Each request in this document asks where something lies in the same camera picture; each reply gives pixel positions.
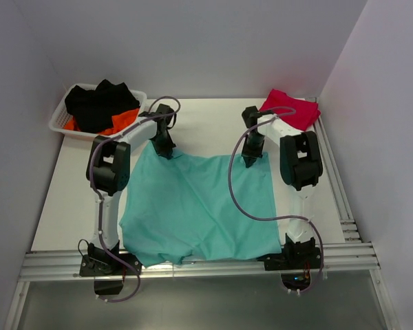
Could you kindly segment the teal t-shirt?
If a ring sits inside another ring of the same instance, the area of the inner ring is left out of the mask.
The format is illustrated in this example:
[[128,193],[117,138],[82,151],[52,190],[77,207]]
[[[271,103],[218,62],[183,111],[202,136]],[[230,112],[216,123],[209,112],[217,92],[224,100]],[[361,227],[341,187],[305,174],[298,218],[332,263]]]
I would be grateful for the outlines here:
[[199,157],[142,150],[127,185],[120,229],[124,248],[145,266],[248,260],[281,251],[273,221],[269,158],[246,168],[241,157]]

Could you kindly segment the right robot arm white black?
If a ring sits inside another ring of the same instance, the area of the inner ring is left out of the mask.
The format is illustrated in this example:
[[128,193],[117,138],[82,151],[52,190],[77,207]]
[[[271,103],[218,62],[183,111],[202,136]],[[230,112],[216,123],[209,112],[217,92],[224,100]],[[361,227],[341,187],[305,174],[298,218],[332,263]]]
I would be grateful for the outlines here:
[[247,168],[262,157],[266,138],[279,147],[279,172],[290,189],[289,212],[293,216],[285,233],[284,260],[290,267],[301,267],[308,259],[305,247],[313,245],[314,231],[300,218],[311,220],[314,217],[313,194],[324,171],[316,133],[295,129],[273,110],[259,111],[255,106],[245,108],[242,119],[251,130],[242,148]]

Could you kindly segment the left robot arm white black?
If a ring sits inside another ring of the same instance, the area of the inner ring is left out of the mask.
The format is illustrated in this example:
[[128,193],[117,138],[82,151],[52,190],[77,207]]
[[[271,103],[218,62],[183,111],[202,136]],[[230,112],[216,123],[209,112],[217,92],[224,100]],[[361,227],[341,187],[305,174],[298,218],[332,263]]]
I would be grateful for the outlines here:
[[104,274],[118,271],[118,210],[122,191],[129,183],[131,154],[150,141],[160,157],[170,160],[176,147],[169,130],[178,110],[160,104],[154,112],[142,112],[137,121],[112,137],[98,135],[92,142],[86,177],[96,194],[96,225],[91,244],[102,252],[96,267]]

